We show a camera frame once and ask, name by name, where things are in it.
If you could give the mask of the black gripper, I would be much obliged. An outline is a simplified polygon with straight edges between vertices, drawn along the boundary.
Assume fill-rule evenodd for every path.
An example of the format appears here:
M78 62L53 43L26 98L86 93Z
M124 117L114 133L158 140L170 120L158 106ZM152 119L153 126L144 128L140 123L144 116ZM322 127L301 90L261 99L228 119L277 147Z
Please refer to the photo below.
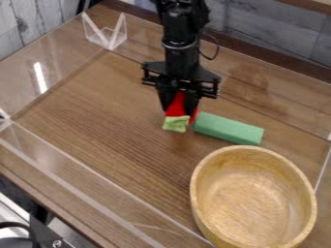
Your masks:
M142 63L142 83L154 86L161 79L169 83L156 85L162 110L172 104L177 89L186 90L184 110L186 115L193 116L198 97L217 98L221 78L200 65L197 42L186 46L162 43L162 46L165 60Z

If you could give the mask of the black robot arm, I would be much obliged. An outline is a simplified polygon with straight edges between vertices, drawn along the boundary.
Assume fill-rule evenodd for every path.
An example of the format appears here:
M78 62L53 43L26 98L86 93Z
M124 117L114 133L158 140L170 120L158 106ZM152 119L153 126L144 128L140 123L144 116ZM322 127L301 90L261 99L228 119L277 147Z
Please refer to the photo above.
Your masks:
M200 33L209 22L204 0L153 0L162 25L161 45L165 60L144 62L142 84L156 88L164 111L182 94L184 115L193 117L198 100L216 99L221 78L200 65Z

